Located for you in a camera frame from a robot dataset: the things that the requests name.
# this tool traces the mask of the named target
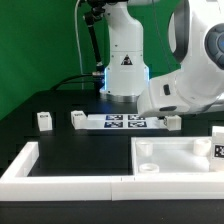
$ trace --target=white tray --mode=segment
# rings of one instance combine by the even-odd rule
[[[138,158],[132,138],[133,175],[103,177],[27,177],[39,156],[38,143],[28,142],[0,179],[0,201],[224,199],[224,174],[192,154],[196,138],[148,139],[151,158]],[[139,172],[151,162],[159,172]]]

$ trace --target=black cable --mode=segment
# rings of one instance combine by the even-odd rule
[[[166,49],[165,49],[165,47],[163,45],[162,37],[161,37],[160,31],[159,31],[159,25],[158,25],[158,19],[157,19],[157,13],[156,13],[156,7],[155,7],[154,0],[152,0],[152,6],[153,6],[154,21],[155,21],[155,25],[156,25],[156,32],[157,32],[157,35],[159,37],[159,41],[160,41],[160,44],[161,44],[161,47],[162,47],[162,50],[163,50],[163,54],[165,56],[165,60],[166,60],[168,69],[171,72],[172,69],[171,69],[171,65],[170,65],[170,62],[169,62],[169,58],[168,58],[168,55],[166,53]]]
[[[79,79],[79,78],[86,78],[86,77],[92,77],[92,74],[83,74],[83,75],[75,75],[75,76],[70,76],[68,78],[63,79],[62,81],[60,81],[59,83],[57,83],[56,85],[52,86],[50,90],[57,90],[57,88],[62,85],[63,83],[73,80],[73,79]]]
[[[63,82],[63,83],[60,83],[60,85],[58,84],[57,86],[55,86],[55,88],[52,89],[52,90],[57,90],[62,85],[67,85],[67,84],[82,84],[82,83],[94,83],[94,81]]]

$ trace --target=white box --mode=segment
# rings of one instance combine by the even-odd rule
[[[37,113],[37,122],[40,131],[52,130],[52,118],[49,112]]]

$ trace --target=white cylinder part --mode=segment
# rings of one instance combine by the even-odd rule
[[[148,173],[158,173],[159,166],[154,163],[144,163],[139,166],[139,172],[148,174]]]
[[[193,153],[197,156],[208,156],[211,152],[211,140],[196,139],[194,141]]]
[[[148,157],[153,153],[153,143],[150,141],[137,140],[135,147],[137,156]]]

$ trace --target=cable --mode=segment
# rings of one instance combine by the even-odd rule
[[[80,72],[83,74],[83,63],[82,63],[82,52],[80,48],[80,41],[79,41],[79,29],[78,29],[78,7],[81,0],[77,0],[75,5],[75,11],[74,11],[74,19],[75,19],[75,33],[76,33],[76,42],[77,42],[77,48],[78,48],[78,54],[79,54],[79,64],[80,64]]]
[[[78,79],[78,78],[86,78],[86,77],[92,77],[92,74],[83,74],[83,75],[76,75],[76,76],[71,76],[68,77],[66,79],[63,79],[62,81],[60,81],[59,83],[57,83],[56,85],[54,85],[53,87],[51,87],[50,90],[57,90],[57,88],[61,85],[63,85],[64,83],[73,80],[73,79]]]
[[[165,60],[166,60],[168,69],[169,69],[169,71],[171,72],[172,69],[171,69],[171,65],[170,65],[170,62],[169,62],[169,58],[168,58],[168,55],[167,55],[167,53],[166,53],[165,47],[164,47],[164,45],[163,45],[162,37],[161,37],[160,31],[159,31],[159,25],[158,25],[158,19],[157,19],[157,13],[156,13],[156,7],[155,7],[155,2],[154,2],[154,0],[152,0],[152,6],[153,6],[153,16],[154,16],[154,21],[155,21],[155,25],[156,25],[156,32],[157,32],[157,35],[158,35],[158,37],[159,37],[159,41],[160,41],[160,44],[161,44],[161,47],[162,47],[162,50],[163,50],[163,54],[164,54],[164,56],[165,56]]]
[[[83,83],[94,83],[93,81],[77,81],[77,82],[63,82],[63,83],[60,83],[60,85],[57,85],[54,87],[54,89],[52,90],[57,90],[60,86],[62,85],[66,85],[66,84],[83,84]]]

